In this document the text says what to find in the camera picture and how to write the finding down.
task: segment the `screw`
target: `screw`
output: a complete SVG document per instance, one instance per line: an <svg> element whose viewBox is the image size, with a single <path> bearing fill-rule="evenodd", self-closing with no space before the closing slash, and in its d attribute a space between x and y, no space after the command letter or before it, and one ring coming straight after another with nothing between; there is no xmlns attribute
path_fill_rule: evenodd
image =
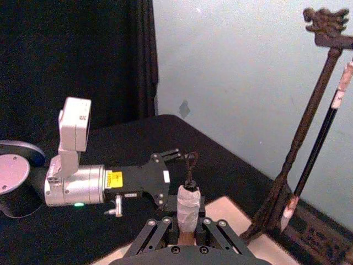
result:
<svg viewBox="0 0 353 265"><path fill-rule="evenodd" d="M179 254L180 253L180 248L179 247L172 247L172 253L173 254Z"/></svg>
<svg viewBox="0 0 353 265"><path fill-rule="evenodd" d="M170 219L170 218L164 218L164 219L163 219L163 222L164 222L165 224L169 224L169 223L171 222L171 219Z"/></svg>
<svg viewBox="0 0 353 265"><path fill-rule="evenodd" d="M150 220L150 221L148 221L148 225L154 226L154 225L156 225L156 221Z"/></svg>
<svg viewBox="0 0 353 265"><path fill-rule="evenodd" d="M211 223L211 220L208 218L204 218L204 224L209 225Z"/></svg>
<svg viewBox="0 0 353 265"><path fill-rule="evenodd" d="M200 252L202 254L207 254L208 253L208 248L207 247L200 247Z"/></svg>
<svg viewBox="0 0 353 265"><path fill-rule="evenodd" d="M226 226L226 225L227 225L227 223L224 222L224 221L219 221L218 224L219 224L220 226Z"/></svg>

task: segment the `black tablecloth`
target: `black tablecloth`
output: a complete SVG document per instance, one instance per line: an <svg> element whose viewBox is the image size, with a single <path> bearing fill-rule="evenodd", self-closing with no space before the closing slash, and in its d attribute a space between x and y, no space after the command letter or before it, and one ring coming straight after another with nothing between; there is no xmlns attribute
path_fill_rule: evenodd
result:
<svg viewBox="0 0 353 265"><path fill-rule="evenodd" d="M58 140L38 145L48 157L57 153ZM142 165L151 153L174 148L199 153L193 177L206 203L226 195L250 217L255 214L271 180L176 116L161 115L92 131L80 164ZM167 167L169 194L176 194L185 180L185 161L168 162ZM132 242L146 220L157 216L148 199L124 201L124 216L119 219L103 215L112 206L43 205L23 219L0 213L0 264L90 263Z"/></svg>

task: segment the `yellow warning label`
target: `yellow warning label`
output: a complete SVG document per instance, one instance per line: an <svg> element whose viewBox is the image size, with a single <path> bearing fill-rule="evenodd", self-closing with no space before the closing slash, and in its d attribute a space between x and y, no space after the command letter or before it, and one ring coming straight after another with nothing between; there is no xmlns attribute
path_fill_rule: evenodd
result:
<svg viewBox="0 0 353 265"><path fill-rule="evenodd" d="M122 172L108 172L106 186L108 188L121 188L122 187Z"/></svg>

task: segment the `green led light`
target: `green led light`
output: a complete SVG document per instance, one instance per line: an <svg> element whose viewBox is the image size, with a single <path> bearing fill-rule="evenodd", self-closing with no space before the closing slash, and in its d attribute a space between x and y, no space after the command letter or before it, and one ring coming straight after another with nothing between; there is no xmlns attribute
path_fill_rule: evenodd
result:
<svg viewBox="0 0 353 265"><path fill-rule="evenodd" d="M75 206L75 207L82 207L82 206L84 206L84 203L75 203L73 206Z"/></svg>

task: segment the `black string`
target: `black string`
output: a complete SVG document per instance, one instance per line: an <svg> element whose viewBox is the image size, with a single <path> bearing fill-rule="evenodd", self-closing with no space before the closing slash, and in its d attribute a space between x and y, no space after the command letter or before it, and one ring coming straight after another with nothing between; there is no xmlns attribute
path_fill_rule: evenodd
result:
<svg viewBox="0 0 353 265"><path fill-rule="evenodd" d="M190 165L189 160L192 159L191 155L194 156L194 161ZM192 181L192 170L197 164L197 160L199 159L199 154L197 152L190 152L186 155L186 167L188 169L187 175L186 175L186 180L191 183Z"/></svg>

